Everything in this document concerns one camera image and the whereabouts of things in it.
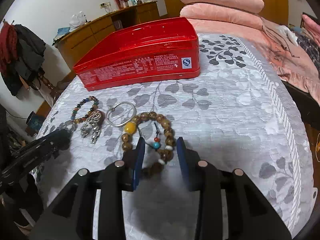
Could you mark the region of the silver chain pendant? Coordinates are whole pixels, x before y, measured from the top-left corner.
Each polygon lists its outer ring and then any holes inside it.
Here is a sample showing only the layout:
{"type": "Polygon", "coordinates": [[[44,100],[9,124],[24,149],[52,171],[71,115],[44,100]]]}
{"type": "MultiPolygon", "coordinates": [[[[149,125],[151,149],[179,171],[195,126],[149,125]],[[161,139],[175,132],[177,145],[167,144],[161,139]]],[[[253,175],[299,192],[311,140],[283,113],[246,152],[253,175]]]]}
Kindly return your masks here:
{"type": "Polygon", "coordinates": [[[95,144],[101,133],[101,126],[104,121],[104,113],[99,110],[95,110],[84,122],[80,129],[80,134],[83,138],[91,136],[90,143],[95,144]]]}

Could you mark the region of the blue waste bin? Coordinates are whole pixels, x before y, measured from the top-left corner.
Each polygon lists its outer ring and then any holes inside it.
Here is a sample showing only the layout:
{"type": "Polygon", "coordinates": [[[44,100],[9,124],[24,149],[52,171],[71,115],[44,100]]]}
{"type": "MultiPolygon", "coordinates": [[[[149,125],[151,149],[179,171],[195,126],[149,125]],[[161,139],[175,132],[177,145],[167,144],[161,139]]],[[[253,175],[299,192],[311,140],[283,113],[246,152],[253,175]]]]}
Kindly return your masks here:
{"type": "Polygon", "coordinates": [[[25,131],[27,135],[31,137],[36,135],[40,131],[44,121],[45,121],[45,118],[43,116],[40,116],[32,111],[26,120],[27,127],[25,131]]]}

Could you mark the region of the wooden sideboard cabinet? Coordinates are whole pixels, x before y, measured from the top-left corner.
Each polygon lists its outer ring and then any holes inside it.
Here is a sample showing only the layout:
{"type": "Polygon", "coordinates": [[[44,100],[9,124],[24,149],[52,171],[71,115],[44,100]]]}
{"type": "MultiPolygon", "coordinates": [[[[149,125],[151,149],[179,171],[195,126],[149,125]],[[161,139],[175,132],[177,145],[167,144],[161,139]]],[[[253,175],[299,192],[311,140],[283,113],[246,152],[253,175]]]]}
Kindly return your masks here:
{"type": "Polygon", "coordinates": [[[156,1],[120,9],[88,22],[64,35],[54,46],[69,69],[110,33],[134,25],[159,20],[156,1]]]}

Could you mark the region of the coat rack with clothes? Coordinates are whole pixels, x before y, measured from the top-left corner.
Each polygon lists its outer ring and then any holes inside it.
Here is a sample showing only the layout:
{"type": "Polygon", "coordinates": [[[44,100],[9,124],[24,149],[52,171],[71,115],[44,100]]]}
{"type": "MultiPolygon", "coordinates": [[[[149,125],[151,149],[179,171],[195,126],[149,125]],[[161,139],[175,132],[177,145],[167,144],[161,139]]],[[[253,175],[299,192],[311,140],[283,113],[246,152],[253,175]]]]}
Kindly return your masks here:
{"type": "Polygon", "coordinates": [[[40,90],[44,85],[54,96],[55,86],[42,68],[46,43],[21,24],[3,21],[1,28],[1,77],[12,96],[23,86],[40,90]]]}

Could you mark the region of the blue cloth on cabinet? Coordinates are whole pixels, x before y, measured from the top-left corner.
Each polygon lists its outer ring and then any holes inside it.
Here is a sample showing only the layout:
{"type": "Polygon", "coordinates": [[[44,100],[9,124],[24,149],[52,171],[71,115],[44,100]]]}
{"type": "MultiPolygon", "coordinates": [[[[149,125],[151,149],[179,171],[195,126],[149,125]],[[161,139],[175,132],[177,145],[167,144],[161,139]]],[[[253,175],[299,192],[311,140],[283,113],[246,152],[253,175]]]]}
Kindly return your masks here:
{"type": "Polygon", "coordinates": [[[59,28],[57,30],[57,34],[55,35],[55,37],[53,38],[53,46],[59,42],[63,37],[65,37],[66,35],[68,35],[70,32],[70,27],[63,27],[63,28],[59,28]]]}

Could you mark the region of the white plastic bag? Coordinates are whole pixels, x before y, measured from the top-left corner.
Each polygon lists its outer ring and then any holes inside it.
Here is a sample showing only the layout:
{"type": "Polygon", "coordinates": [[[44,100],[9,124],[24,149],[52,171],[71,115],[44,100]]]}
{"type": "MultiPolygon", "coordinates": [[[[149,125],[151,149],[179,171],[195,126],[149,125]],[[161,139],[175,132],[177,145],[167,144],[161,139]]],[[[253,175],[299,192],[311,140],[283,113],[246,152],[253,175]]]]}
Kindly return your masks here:
{"type": "Polygon", "coordinates": [[[70,32],[87,23],[86,15],[83,11],[74,14],[69,22],[70,32]]]}

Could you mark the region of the red tin box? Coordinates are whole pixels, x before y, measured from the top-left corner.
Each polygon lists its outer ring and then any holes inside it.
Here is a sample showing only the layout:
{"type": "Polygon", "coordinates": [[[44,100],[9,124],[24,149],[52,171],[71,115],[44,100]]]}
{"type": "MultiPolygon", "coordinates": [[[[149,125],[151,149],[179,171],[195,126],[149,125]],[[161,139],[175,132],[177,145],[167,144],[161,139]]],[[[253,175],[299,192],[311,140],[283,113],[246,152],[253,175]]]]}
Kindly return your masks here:
{"type": "Polygon", "coordinates": [[[199,38],[185,17],[115,31],[73,67],[89,91],[200,74],[199,38]]]}

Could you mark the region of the pink bed sheet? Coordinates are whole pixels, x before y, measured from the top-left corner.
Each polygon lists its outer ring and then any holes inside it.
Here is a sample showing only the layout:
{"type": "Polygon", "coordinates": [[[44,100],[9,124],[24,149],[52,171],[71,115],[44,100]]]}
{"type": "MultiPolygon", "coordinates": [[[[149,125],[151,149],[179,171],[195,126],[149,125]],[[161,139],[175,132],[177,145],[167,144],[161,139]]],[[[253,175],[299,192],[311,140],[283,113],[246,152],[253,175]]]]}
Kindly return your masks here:
{"type": "Polygon", "coordinates": [[[281,80],[319,102],[319,73],[309,55],[301,47],[285,51],[263,31],[228,22],[188,20],[197,33],[227,34],[244,38],[272,65],[281,80]]]}

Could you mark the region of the plaid folded clothes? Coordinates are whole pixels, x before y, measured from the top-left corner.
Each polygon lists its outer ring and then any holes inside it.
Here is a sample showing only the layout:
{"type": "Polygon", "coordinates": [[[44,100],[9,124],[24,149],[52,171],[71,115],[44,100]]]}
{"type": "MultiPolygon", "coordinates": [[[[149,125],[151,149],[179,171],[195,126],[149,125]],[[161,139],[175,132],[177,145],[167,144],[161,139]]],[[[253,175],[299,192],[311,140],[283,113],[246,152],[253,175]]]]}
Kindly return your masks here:
{"type": "Polygon", "coordinates": [[[309,55],[311,61],[314,65],[319,68],[319,46],[316,42],[305,35],[296,33],[297,43],[304,49],[304,51],[309,55]]]}

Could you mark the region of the lower pink folded quilt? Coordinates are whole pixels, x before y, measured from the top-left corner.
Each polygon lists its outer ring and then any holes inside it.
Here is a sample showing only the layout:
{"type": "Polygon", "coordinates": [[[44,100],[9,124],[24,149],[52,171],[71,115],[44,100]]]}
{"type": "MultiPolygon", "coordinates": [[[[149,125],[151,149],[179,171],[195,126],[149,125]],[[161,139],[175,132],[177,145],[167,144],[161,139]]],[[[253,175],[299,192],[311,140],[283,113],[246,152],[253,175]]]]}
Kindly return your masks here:
{"type": "Polygon", "coordinates": [[[262,30],[262,19],[252,13],[209,3],[194,3],[186,5],[180,11],[181,17],[194,20],[219,21],[238,24],[262,30]]]}

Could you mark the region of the pink folded towel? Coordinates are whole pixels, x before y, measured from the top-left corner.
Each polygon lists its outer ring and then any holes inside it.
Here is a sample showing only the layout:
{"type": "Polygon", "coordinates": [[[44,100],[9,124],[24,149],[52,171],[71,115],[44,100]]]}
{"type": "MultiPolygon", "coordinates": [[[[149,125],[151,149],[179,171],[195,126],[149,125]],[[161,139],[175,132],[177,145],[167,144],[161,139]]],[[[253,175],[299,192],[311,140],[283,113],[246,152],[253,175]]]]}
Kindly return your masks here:
{"type": "Polygon", "coordinates": [[[319,46],[320,26],[306,14],[302,15],[302,19],[304,21],[304,28],[313,36],[314,41],[319,46]]]}

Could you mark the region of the wall power socket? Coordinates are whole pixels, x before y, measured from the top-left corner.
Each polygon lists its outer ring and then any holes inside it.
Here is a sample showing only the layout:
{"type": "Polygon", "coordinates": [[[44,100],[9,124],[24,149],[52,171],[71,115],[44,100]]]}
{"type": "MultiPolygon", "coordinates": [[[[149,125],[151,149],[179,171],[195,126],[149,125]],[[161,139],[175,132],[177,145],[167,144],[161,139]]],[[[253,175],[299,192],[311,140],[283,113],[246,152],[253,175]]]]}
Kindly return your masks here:
{"type": "Polygon", "coordinates": [[[106,3],[101,3],[100,4],[101,8],[110,8],[111,7],[111,3],[110,2],[106,2],[106,3]]]}

